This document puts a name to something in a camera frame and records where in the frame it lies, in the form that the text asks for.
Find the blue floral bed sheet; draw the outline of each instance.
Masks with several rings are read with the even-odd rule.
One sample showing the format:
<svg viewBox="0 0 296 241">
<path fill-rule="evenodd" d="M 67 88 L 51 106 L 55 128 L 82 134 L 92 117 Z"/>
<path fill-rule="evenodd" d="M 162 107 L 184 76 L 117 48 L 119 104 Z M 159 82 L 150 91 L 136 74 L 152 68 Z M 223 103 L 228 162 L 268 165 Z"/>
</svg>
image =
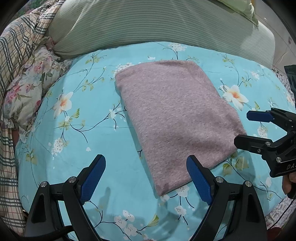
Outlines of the blue floral bed sheet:
<svg viewBox="0 0 296 241">
<path fill-rule="evenodd" d="M 115 74 L 128 66 L 171 59 L 198 64 L 220 96 L 237 109 L 248 135 L 277 140 L 286 134 L 272 123 L 246 118 L 249 110 L 265 111 L 271 107 L 295 112 L 285 87 L 271 70 L 256 62 L 169 42 L 96 51 L 76 58 L 70 71 L 51 87 L 27 142 L 17 144 L 19 192 L 27 212 L 42 181 L 62 183 L 102 154 L 106 170 L 91 202 L 84 204 L 101 237 L 135 241 L 190 239 L 208 206 L 192 183 L 157 196 L 114 80 Z M 268 165 L 260 155 L 239 150 L 212 172 L 228 182 L 250 180 L 265 215 L 285 197 L 281 177 L 270 178 Z M 70 224 L 63 202 L 60 207 L 65 225 Z M 226 229 L 230 209 L 231 205 L 217 240 Z"/>
</svg>

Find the finger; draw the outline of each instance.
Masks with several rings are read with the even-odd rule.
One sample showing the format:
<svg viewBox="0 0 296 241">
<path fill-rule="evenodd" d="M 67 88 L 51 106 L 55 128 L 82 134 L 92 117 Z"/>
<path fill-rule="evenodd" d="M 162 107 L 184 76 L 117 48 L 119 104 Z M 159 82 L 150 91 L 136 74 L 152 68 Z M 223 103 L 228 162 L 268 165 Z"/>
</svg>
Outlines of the finger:
<svg viewBox="0 0 296 241">
<path fill-rule="evenodd" d="M 285 194 L 288 194 L 291 191 L 292 185 L 289 179 L 289 175 L 283 176 L 283 182 L 281 186 Z"/>
<path fill-rule="evenodd" d="M 291 182 L 296 183 L 296 172 L 292 172 L 289 174 L 289 179 Z"/>
</svg>

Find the tiled floor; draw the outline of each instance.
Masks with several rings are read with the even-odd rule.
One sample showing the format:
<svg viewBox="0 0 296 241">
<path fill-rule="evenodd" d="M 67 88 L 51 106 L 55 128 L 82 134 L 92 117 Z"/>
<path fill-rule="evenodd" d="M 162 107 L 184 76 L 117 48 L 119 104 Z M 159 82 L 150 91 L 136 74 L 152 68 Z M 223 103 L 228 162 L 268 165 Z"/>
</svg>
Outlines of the tiled floor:
<svg viewBox="0 0 296 241">
<path fill-rule="evenodd" d="M 273 64 L 285 73 L 285 65 L 296 64 L 296 44 L 275 12 L 262 0 L 255 0 L 255 12 L 258 20 L 274 34 L 276 49 Z"/>
</svg>

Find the plaid fabric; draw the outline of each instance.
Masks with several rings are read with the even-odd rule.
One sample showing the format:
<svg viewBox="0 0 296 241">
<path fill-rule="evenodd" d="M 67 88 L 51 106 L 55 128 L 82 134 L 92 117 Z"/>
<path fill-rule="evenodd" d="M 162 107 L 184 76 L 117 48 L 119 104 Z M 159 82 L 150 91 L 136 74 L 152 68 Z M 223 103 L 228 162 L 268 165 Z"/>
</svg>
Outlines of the plaid fabric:
<svg viewBox="0 0 296 241">
<path fill-rule="evenodd" d="M 38 47 L 50 22 L 65 0 L 52 0 L 10 23 L 0 36 L 0 105 L 6 88 Z M 0 131 L 0 216 L 6 225 L 24 232 L 25 221 L 18 193 L 12 130 Z"/>
</svg>

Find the pink folded fabric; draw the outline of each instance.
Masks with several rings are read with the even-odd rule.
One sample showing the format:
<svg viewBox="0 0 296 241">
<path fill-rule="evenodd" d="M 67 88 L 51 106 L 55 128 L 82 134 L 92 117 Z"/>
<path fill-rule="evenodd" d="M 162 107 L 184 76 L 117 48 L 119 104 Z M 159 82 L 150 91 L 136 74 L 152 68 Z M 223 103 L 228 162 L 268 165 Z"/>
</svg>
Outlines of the pink folded fabric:
<svg viewBox="0 0 296 241">
<path fill-rule="evenodd" d="M 235 152 L 235 136 L 246 134 L 237 111 L 194 62 L 138 64 L 115 80 L 160 196 L 191 181 L 189 155 L 214 167 Z"/>
</svg>

